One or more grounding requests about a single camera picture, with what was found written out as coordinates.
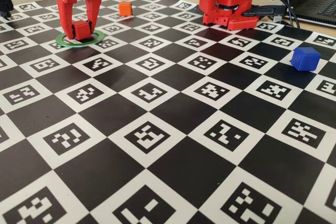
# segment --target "black square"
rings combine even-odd
[[[42,100],[9,112],[7,115],[26,137],[50,127],[75,112],[51,95]]]
[[[165,31],[161,31],[155,34],[155,36],[166,39],[171,42],[176,42],[176,41],[179,41],[181,39],[184,39],[190,36],[190,34],[184,33],[182,31],[174,30],[174,29],[167,29]]]
[[[217,29],[208,28],[198,32],[195,35],[218,42],[228,36],[231,36],[232,34]]]
[[[282,133],[313,148],[319,146],[326,134],[325,131],[297,119],[291,120]]]
[[[281,62],[268,70],[265,75],[301,89],[306,88],[316,76],[316,74],[312,72],[297,71],[293,66]]]
[[[246,38],[255,39],[259,41],[263,41],[267,39],[269,36],[271,36],[271,33],[268,33],[266,31],[260,31],[256,29],[248,29],[248,30],[242,30],[237,33],[237,35],[244,36]]]
[[[46,208],[46,206],[43,206],[41,203],[42,200],[47,200],[50,207]],[[35,207],[34,210],[38,212],[39,215],[34,216],[34,214],[30,214],[28,217],[23,218],[23,214],[20,210],[30,209],[31,207],[32,209]],[[47,187],[44,187],[40,191],[31,195],[29,198],[25,199],[19,205],[4,213],[3,216],[7,223],[46,223],[44,220],[44,218],[46,218],[46,220],[48,220],[47,223],[52,224],[63,217],[66,213],[67,212],[57,201],[51,191]]]
[[[148,52],[140,49],[139,47],[127,44],[112,51],[105,52],[104,54],[122,63],[127,63],[131,60],[138,59],[139,57],[148,54]]]
[[[71,48],[71,50],[58,52],[56,55],[62,58],[63,60],[69,62],[70,64],[73,64],[98,54],[100,54],[100,52],[91,47],[83,47],[83,48]]]
[[[250,210],[260,217],[263,223],[272,224],[281,207],[252,187],[241,183],[221,207],[221,210],[241,224],[247,223],[242,218],[246,210]]]
[[[105,60],[101,57],[83,64],[83,66],[87,67],[88,69],[90,69],[94,72],[97,72],[98,70],[104,69],[104,68],[106,68],[110,65],[113,65],[113,64],[111,62],[109,62],[108,60]]]
[[[286,95],[291,91],[291,89],[276,84],[271,81],[265,81],[259,88],[256,89],[258,92],[273,97],[279,101],[282,101]]]
[[[149,170],[199,208],[234,168],[227,160],[186,137]]]
[[[268,61],[261,60],[253,56],[247,56],[245,59],[241,60],[239,63],[247,65],[249,67],[253,67],[255,69],[261,69],[263,66],[265,66],[268,63]]]
[[[244,51],[233,48],[233,47],[229,47],[227,45],[216,43],[202,50],[202,52],[207,55],[221,59],[221,60],[231,61],[237,56],[241,55]]]
[[[223,88],[219,85],[216,85],[212,82],[207,82],[206,84],[196,89],[194,92],[203,95],[209,99],[212,99],[214,101],[218,101],[228,92],[230,92],[230,90]]]
[[[204,135],[232,152],[249,136],[224,120],[220,120]]]
[[[215,111],[213,107],[179,93],[153,109],[151,113],[189,134]]]
[[[148,154],[163,143],[170,135],[150,122],[146,122],[125,138],[137,148]]]
[[[147,78],[145,74],[126,65],[113,68],[95,77],[96,80],[116,92],[120,92],[145,78]]]
[[[49,89],[52,93],[56,93],[62,89],[78,84],[90,77],[73,66],[67,66],[54,72],[45,74],[36,78],[42,85]]]
[[[79,114],[105,136],[109,136],[144,113],[144,109],[116,94]]]
[[[170,68],[153,75],[152,77],[174,89],[182,91],[188,86],[201,80],[204,75],[184,68],[180,65],[173,65]]]
[[[277,34],[304,41],[310,37],[312,32],[308,30],[297,29],[295,27],[284,26],[280,31],[277,32]]]
[[[180,62],[194,53],[196,53],[196,51],[174,43],[154,52],[154,54],[172,62]]]
[[[36,97],[39,94],[40,93],[37,92],[31,85],[26,85],[8,93],[4,93],[3,96],[11,103],[11,105],[15,105]]]
[[[141,165],[106,139],[55,172],[91,211],[142,170]]]
[[[285,109],[242,92],[223,106],[221,111],[262,132],[267,132]]]
[[[216,63],[217,63],[217,61],[211,60],[211,59],[206,58],[204,56],[196,56],[193,60],[188,62],[188,64],[190,64],[191,66],[200,68],[202,70],[206,70]]]
[[[0,173],[6,174],[0,179],[0,201],[50,170],[51,168],[27,140],[0,152]]]
[[[58,155],[62,155],[89,138],[80,127],[71,123],[43,139]]]
[[[209,76],[243,90],[260,77],[260,74],[227,63],[209,74]]]
[[[327,98],[304,90],[289,109],[336,129],[336,104]]]
[[[324,162],[265,135],[239,166],[304,204]]]
[[[252,54],[264,56],[266,58],[280,61],[285,56],[287,56],[291,51],[285,48],[276,47],[267,43],[260,42],[250,50],[248,50]]]
[[[132,91],[132,94],[147,103],[151,103],[161,96],[167,94],[167,91],[152,83],[147,83],[145,86]]]
[[[150,203],[155,204],[154,208],[148,208]],[[145,218],[149,223],[164,224],[175,213],[175,209],[164,201],[148,186],[143,186],[128,200],[126,200],[120,207],[118,207],[113,214],[121,221],[121,223],[131,223],[127,215],[124,215],[125,210],[134,215],[138,221]]]
[[[142,31],[135,30],[135,29],[130,29],[130,30],[122,31],[121,33],[114,34],[113,36],[127,43],[131,43],[131,42],[134,42],[136,40],[139,40],[139,39],[142,39],[148,36],[148,34]]]

